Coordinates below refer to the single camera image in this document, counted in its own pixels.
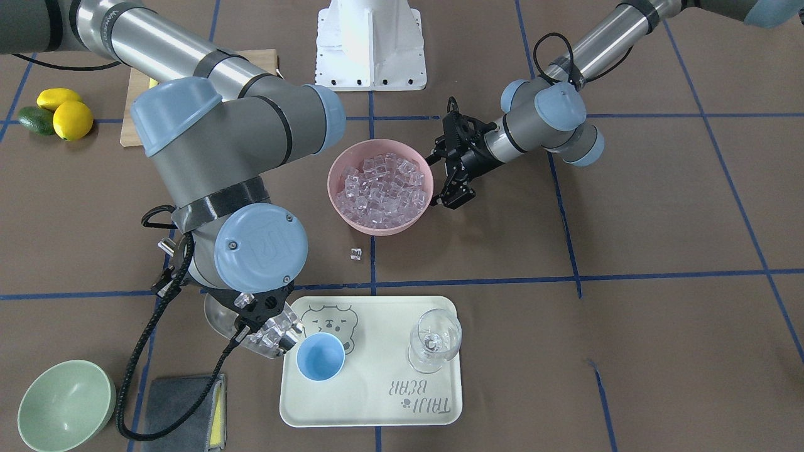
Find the gray cloth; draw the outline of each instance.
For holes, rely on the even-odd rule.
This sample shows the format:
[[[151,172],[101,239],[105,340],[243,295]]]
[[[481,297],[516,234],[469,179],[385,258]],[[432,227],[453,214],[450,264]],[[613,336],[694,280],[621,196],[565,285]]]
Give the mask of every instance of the gray cloth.
[[[176,422],[201,395],[209,377],[183,376],[152,381],[145,431],[153,433]],[[207,452],[215,414],[215,393],[223,390],[223,380],[224,375],[218,375],[217,382],[195,413],[164,438],[143,442],[142,452]]]

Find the tajji bear logo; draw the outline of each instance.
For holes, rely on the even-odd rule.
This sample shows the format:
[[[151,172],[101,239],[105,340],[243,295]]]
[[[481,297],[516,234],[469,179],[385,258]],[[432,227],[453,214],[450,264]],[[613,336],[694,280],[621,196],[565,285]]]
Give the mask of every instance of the tajji bear logo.
[[[357,313],[351,306],[346,309],[341,309],[339,306],[321,306],[317,310],[311,306],[301,315],[301,324],[304,325],[305,337],[318,332],[330,333],[341,340],[347,355],[355,349],[352,335],[357,327]]]

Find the green bowl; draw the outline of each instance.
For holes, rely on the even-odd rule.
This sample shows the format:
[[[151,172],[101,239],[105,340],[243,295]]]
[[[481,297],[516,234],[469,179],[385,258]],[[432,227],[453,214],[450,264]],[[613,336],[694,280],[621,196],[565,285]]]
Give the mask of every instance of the green bowl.
[[[97,364],[57,364],[25,391],[17,413],[19,436],[38,452],[73,449],[109,422],[116,395],[112,379]]]

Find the light blue cup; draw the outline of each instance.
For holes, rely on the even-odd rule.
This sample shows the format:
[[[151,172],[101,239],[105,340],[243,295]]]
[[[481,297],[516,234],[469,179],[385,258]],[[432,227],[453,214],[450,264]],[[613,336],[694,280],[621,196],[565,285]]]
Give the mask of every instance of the light blue cup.
[[[341,340],[330,333],[316,333],[298,345],[296,365],[312,381],[324,381],[338,375],[346,359]]]

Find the green avocado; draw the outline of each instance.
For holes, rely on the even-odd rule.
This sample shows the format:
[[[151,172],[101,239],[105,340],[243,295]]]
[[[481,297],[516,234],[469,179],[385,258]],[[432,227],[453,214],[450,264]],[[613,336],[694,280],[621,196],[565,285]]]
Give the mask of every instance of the green avocado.
[[[39,107],[22,107],[17,113],[19,123],[39,135],[55,134],[53,112]]]

